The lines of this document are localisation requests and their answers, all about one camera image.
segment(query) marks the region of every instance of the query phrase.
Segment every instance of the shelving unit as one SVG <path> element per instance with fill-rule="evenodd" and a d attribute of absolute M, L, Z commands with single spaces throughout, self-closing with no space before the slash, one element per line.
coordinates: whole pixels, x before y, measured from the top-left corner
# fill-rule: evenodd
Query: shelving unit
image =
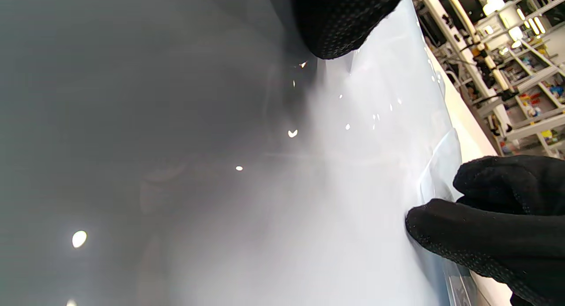
<path fill-rule="evenodd" d="M 509 46 L 499 52 L 499 54 L 503 53 L 500 55 L 503 59 L 500 65 L 503 73 L 520 93 L 514 97 L 513 102 L 505 103 L 512 126 L 528 123 L 534 125 L 537 118 L 544 114 L 550 113 L 550 117 L 553 115 L 561 117 L 563 112 L 555 111 L 565 111 L 563 96 L 565 72 L 536 50 L 542 45 L 543 41 L 534 45 L 522 41 L 516 49 L 511 50 Z M 558 136 L 559 132 L 545 129 L 533 135 L 506 141 L 505 151 L 515 153 L 512 149 L 517 149 L 521 154 L 541 153 L 549 157 L 561 158 L 558 148 L 561 145 L 565 147 L 565 144 L 556 141 L 554 137 Z"/>

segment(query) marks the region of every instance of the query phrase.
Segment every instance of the black fabric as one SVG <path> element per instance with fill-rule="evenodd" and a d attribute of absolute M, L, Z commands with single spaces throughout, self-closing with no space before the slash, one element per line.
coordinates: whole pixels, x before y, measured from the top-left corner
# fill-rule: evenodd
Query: black fabric
<path fill-rule="evenodd" d="M 335 59 L 361 47 L 400 0 L 294 0 L 298 29 L 309 50 Z"/>
<path fill-rule="evenodd" d="M 565 305 L 565 162 L 486 157 L 460 167 L 457 203 L 411 209 L 424 248 L 509 286 L 513 305 Z"/>

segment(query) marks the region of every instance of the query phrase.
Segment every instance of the gloved hand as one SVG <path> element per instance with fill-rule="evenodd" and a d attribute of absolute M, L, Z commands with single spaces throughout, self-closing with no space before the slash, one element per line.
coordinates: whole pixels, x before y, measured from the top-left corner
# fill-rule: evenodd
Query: gloved hand
<path fill-rule="evenodd" d="M 460 167 L 457 203 L 411 209 L 408 233 L 424 248 L 508 284 L 523 305 L 565 304 L 565 162 L 486 157 Z"/>
<path fill-rule="evenodd" d="M 519 155 L 484 157 L 461 165 L 453 186 L 458 203 L 491 212 L 565 214 L 565 162 Z"/>

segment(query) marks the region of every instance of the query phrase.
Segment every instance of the ceiling light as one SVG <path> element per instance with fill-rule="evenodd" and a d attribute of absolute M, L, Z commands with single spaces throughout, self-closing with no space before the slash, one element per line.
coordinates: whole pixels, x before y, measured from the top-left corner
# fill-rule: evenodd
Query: ceiling light
<path fill-rule="evenodd" d="M 79 248 L 87 241 L 87 233 L 85 231 L 77 231 L 72 236 L 72 246 Z"/>
<path fill-rule="evenodd" d="M 520 16 L 520 20 L 525 20 L 526 18 L 524 17 L 524 13 L 522 12 L 522 9 L 518 8 L 516 9 L 516 12 L 518 13 L 518 16 Z"/>
<path fill-rule="evenodd" d="M 514 41 L 522 39 L 524 37 L 524 34 L 522 33 L 522 30 L 520 30 L 519 26 L 515 26 L 514 28 L 509 30 L 508 34 Z"/>
<path fill-rule="evenodd" d="M 486 0 L 486 5 L 482 8 L 482 11 L 488 16 L 502 8 L 504 8 L 504 0 Z"/>
<path fill-rule="evenodd" d="M 530 23 L 531 28 L 533 29 L 533 32 L 535 34 L 539 34 L 539 29 L 537 28 L 537 26 L 535 26 L 535 23 L 533 23 L 532 19 L 528 19 L 528 22 Z"/>
<path fill-rule="evenodd" d="M 539 18 L 538 18 L 538 17 L 535 17 L 535 18 L 533 19 L 533 21 L 535 21 L 535 24 L 537 24 L 537 26 L 539 26 L 539 31 L 540 31 L 541 33 L 545 33 L 545 28 L 543 28 L 543 25 L 541 24 L 541 21 L 539 20 Z"/>

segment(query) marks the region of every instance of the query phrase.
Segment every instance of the black glove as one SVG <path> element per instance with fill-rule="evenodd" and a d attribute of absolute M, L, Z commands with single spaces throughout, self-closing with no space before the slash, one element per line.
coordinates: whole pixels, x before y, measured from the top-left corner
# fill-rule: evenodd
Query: black glove
<path fill-rule="evenodd" d="M 563 305 L 565 217 L 549 216 L 563 210 L 554 194 L 562 178 L 565 162 L 557 159 L 472 161 L 454 181 L 464 194 L 458 203 L 434 199 L 411 209 L 408 233 L 427 250 L 507 284 L 514 304 Z"/>
<path fill-rule="evenodd" d="M 298 29 L 308 49 L 335 59 L 361 47 L 400 0 L 294 0 Z"/>

